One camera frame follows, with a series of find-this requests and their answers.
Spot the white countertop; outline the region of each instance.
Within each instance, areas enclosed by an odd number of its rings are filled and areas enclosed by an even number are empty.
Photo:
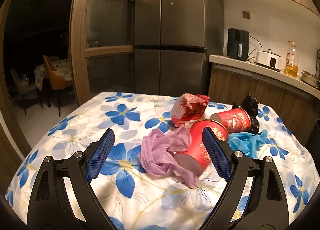
[[[229,57],[224,57],[224,56],[217,56],[217,55],[210,55],[209,56],[209,62],[223,65],[223,66],[228,66],[232,68],[237,68],[241,70],[245,70],[248,72],[256,73],[258,75],[266,76],[269,78],[272,78],[274,80],[278,80],[280,82],[283,82],[289,86],[298,88],[310,95],[315,96],[320,100],[320,91],[317,89],[313,88],[312,86],[309,86],[308,84],[302,82],[300,80],[300,77],[292,78],[289,77],[281,72],[277,72],[262,66],[258,66],[256,64],[251,64],[250,62],[245,62],[241,60],[236,60],[232,59]]]

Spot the power cord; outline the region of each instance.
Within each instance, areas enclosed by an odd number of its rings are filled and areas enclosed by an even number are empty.
[[[249,37],[251,37],[251,38],[255,39],[255,40],[260,44],[261,51],[263,51],[263,47],[262,47],[262,45],[261,45],[260,41],[258,41],[255,37],[252,37],[252,36],[250,36],[250,35],[249,35]],[[251,63],[251,64],[254,64],[254,63],[255,63],[255,61],[254,61],[254,62],[251,62],[251,61],[250,61],[250,59],[253,59],[253,58],[256,58],[256,57],[257,57],[257,56],[255,56],[255,57],[249,58],[249,57],[250,57],[250,55],[251,55],[251,53],[252,53],[252,52],[254,52],[254,51],[258,51],[258,50],[257,50],[257,49],[254,49],[254,50],[252,50],[252,51],[250,52],[250,54],[248,55],[248,62],[249,62],[249,63]]]
[[[260,43],[260,42],[255,38],[255,37],[252,37],[252,36],[250,36],[250,35],[249,35],[249,37],[251,37],[251,38],[255,39],[255,40],[260,44],[261,50],[263,51],[263,48],[262,48],[261,43]]]
[[[252,64],[254,64],[254,63],[255,63],[255,61],[254,61],[254,62],[251,62],[251,61],[250,61],[250,59],[253,59],[253,58],[257,57],[257,56],[252,57],[252,58],[249,58],[249,57],[250,57],[251,53],[252,53],[252,52],[254,52],[254,51],[257,51],[257,50],[256,50],[256,49],[254,49],[253,51],[251,51],[251,52],[250,52],[250,54],[249,54],[249,56],[248,56],[248,62],[249,62],[249,63],[252,63]]]

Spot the tiled wall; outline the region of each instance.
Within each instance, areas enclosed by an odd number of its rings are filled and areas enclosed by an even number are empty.
[[[242,18],[242,11],[250,12],[250,19]],[[263,46],[263,50],[272,49],[284,61],[287,41],[296,43],[299,55],[299,73],[305,70],[315,74],[316,54],[320,49],[320,28],[308,22],[303,16],[300,18],[274,7],[260,3],[250,3],[240,0],[224,0],[225,34],[224,55],[227,55],[228,29],[236,28],[246,30],[249,35],[257,38]],[[253,49],[259,49],[260,45],[254,39],[249,40],[249,53]]]

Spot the red paper cup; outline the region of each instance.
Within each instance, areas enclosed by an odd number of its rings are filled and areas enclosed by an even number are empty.
[[[202,131],[209,126],[219,140],[228,139],[227,129],[217,121],[199,120],[190,128],[192,142],[189,149],[185,152],[176,153],[174,159],[183,168],[200,175],[209,165],[211,159],[202,142]]]
[[[221,123],[228,133],[246,132],[251,127],[249,115],[241,108],[214,113],[210,119]]]

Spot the white tablecloth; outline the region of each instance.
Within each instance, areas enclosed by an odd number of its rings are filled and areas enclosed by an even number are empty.
[[[62,59],[56,62],[52,62],[52,65],[54,66],[54,68],[56,69],[62,69],[65,70],[66,68],[70,70],[70,61],[69,59]],[[36,66],[35,69],[35,77],[36,77],[36,87],[39,90],[42,90],[42,82],[43,79],[47,77],[47,70],[45,69],[44,64],[43,65],[39,65]]]
[[[158,127],[163,132],[174,130],[170,120],[174,102],[175,98],[169,96],[129,93],[95,96],[41,138],[13,177],[6,194],[8,202],[26,222],[31,190],[44,157],[69,158],[78,150],[84,151],[111,128],[116,135],[115,146],[91,186],[118,229],[198,229],[226,185],[213,164],[200,176],[200,188],[190,189],[177,177],[152,179],[138,159],[143,136]],[[230,105],[210,103],[205,114],[209,118],[213,113],[230,108]],[[258,157],[269,155],[274,159],[284,184],[292,222],[314,193],[319,175],[310,153],[270,107],[259,104],[258,120],[260,130],[268,130],[268,140],[257,151]],[[70,180],[65,182],[74,214],[84,220]],[[242,215],[251,182],[248,178],[234,219]]]

